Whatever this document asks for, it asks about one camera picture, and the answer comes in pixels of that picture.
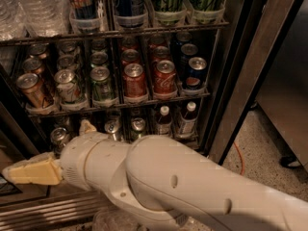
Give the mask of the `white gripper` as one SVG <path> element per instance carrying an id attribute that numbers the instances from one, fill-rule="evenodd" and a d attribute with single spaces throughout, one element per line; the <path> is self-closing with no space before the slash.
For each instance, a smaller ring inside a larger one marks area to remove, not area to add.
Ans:
<path id="1" fill-rule="evenodd" d="M 86 160 L 90 152 L 108 136 L 96 132 L 96 127 L 87 119 L 81 121 L 79 135 L 66 145 L 60 160 L 53 152 L 42 153 L 5 167 L 2 170 L 4 178 L 13 184 L 45 186 L 59 185 L 64 179 L 74 187 L 90 191 L 85 176 Z"/>

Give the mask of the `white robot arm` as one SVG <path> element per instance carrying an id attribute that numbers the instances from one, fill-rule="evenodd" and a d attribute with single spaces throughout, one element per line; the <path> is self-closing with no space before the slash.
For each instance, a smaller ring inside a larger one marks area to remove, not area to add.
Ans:
<path id="1" fill-rule="evenodd" d="M 2 171 L 14 184 L 98 190 L 152 231 L 192 217 L 214 231 L 307 231 L 308 203 L 217 165 L 169 137 L 132 143 L 97 131 Z"/>

